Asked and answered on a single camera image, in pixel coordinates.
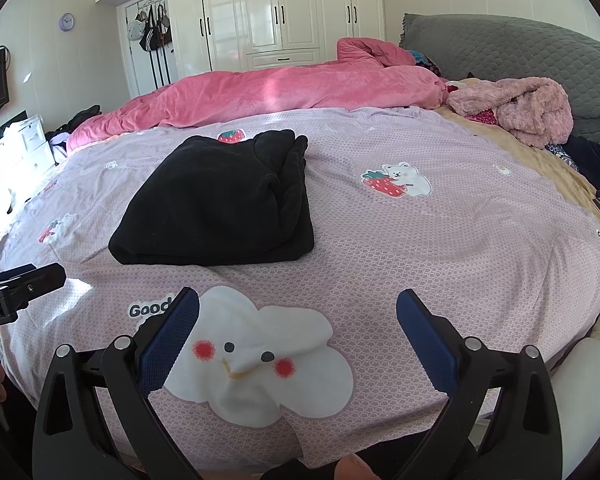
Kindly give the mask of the white drawer cabinet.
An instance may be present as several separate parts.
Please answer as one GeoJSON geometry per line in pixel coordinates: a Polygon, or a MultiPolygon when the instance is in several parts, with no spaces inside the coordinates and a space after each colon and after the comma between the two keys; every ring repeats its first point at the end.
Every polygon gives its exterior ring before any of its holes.
{"type": "Polygon", "coordinates": [[[0,185],[20,200],[33,196],[55,167],[40,115],[13,122],[0,140],[0,185]]]}

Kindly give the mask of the fluffy pink garment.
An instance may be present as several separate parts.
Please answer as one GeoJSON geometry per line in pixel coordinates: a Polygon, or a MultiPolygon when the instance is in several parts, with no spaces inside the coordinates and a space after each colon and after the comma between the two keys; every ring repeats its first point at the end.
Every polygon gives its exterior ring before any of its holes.
{"type": "Polygon", "coordinates": [[[464,117],[490,110],[502,129],[534,148],[565,144],[573,130],[567,92],[546,77],[477,80],[450,92],[446,104],[464,117]]]}

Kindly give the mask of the dark clothes pile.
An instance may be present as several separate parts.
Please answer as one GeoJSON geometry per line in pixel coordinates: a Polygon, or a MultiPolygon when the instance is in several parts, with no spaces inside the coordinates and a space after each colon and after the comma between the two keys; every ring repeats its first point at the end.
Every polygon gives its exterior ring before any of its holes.
{"type": "Polygon", "coordinates": [[[50,140],[52,140],[54,136],[58,136],[58,134],[73,133],[73,131],[86,122],[87,119],[100,114],[102,114],[102,109],[99,105],[92,105],[86,110],[80,110],[79,113],[76,113],[65,125],[61,125],[53,131],[47,131],[45,133],[45,139],[47,142],[50,142],[50,140]]]}

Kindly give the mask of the black long-sleeve shirt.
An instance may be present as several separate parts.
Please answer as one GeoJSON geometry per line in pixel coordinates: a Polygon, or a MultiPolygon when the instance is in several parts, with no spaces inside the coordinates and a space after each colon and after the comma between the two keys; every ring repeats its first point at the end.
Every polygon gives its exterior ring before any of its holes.
{"type": "Polygon", "coordinates": [[[312,252],[307,148],[289,129],[235,144],[191,136],[135,193],[111,255],[122,264],[237,266],[312,252]]]}

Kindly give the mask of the hanging bags on door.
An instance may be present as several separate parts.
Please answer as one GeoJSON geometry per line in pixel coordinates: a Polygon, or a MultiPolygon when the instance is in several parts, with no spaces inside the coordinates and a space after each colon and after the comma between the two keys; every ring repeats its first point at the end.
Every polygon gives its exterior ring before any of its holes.
{"type": "Polygon", "coordinates": [[[154,52],[172,42],[171,22],[166,7],[159,3],[141,10],[128,25],[128,39],[145,52],[154,52]]]}

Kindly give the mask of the grey quilted headboard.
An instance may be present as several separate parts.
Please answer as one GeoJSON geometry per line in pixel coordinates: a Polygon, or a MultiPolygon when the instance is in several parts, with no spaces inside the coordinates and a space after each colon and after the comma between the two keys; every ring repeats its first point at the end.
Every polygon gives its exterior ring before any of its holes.
{"type": "Polygon", "coordinates": [[[407,13],[400,47],[427,55],[446,79],[552,78],[568,94],[573,133],[600,144],[600,42],[593,38],[525,18],[407,13]]]}

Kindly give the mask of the lilac patterned bed sheet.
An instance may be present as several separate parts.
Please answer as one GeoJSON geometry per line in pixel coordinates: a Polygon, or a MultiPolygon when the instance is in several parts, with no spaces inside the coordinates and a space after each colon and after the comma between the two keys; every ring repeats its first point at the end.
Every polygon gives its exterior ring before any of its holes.
{"type": "Polygon", "coordinates": [[[200,319],[150,396],[202,471],[318,467],[428,429],[444,399],[396,320],[413,289],[489,347],[554,362],[600,314],[600,222],[474,130],[419,108],[291,110],[198,130],[308,139],[315,245],[291,262],[124,266],[108,243],[130,200],[190,137],[155,128],[80,148],[2,240],[0,270],[61,264],[62,289],[0,329],[7,377],[38,402],[58,346],[132,334],[189,287],[200,319]]]}

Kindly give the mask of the beige blanket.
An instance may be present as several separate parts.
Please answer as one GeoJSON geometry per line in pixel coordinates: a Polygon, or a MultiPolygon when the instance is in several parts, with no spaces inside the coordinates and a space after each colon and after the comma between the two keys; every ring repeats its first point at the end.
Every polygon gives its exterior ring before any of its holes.
{"type": "MultiPolygon", "coordinates": [[[[477,78],[466,78],[461,80],[448,80],[446,90],[453,92],[465,84],[475,82],[477,78]]],[[[496,142],[505,151],[508,151],[524,165],[535,170],[543,177],[549,178],[558,192],[569,200],[594,214],[594,218],[600,222],[600,210],[593,203],[595,195],[594,186],[583,177],[580,172],[569,167],[558,156],[547,151],[546,148],[534,148],[519,142],[512,134],[502,129],[494,119],[490,110],[477,116],[464,117],[457,115],[448,104],[438,109],[438,113],[444,118],[457,122],[487,139],[496,142]]],[[[593,336],[600,339],[600,315],[595,321],[593,336]]]]}

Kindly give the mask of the round wall clock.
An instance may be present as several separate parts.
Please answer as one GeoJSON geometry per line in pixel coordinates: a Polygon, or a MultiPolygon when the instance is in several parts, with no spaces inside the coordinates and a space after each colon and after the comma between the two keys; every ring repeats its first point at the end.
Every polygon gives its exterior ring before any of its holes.
{"type": "Polygon", "coordinates": [[[58,27],[62,32],[71,32],[76,26],[76,18],[70,12],[62,14],[59,21],[58,27]]]}

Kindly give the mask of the pink quilt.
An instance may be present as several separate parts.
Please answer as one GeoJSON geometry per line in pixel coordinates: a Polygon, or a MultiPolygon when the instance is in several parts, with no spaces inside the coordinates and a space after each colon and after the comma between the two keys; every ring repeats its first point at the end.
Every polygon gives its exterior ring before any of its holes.
{"type": "Polygon", "coordinates": [[[335,62],[189,76],[87,119],[67,140],[69,152],[158,126],[196,128],[262,114],[338,107],[418,106],[448,96],[443,79],[390,42],[341,38],[335,62]]]}

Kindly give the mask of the dark clothes by headboard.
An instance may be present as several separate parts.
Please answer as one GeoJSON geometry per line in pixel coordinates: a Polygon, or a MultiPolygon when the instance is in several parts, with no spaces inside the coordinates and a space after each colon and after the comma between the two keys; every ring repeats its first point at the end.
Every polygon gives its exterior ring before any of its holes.
{"type": "Polygon", "coordinates": [[[594,186],[593,203],[600,210],[600,144],[582,136],[570,136],[566,144],[547,144],[545,148],[594,186]]]}

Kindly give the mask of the white wardrobe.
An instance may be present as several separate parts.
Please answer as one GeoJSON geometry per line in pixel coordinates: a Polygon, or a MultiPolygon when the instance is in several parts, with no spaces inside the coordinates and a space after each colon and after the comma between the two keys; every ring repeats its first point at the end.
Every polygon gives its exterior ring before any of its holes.
{"type": "Polygon", "coordinates": [[[181,77],[311,65],[341,38],[384,38],[384,0],[166,0],[166,28],[181,77]]]}

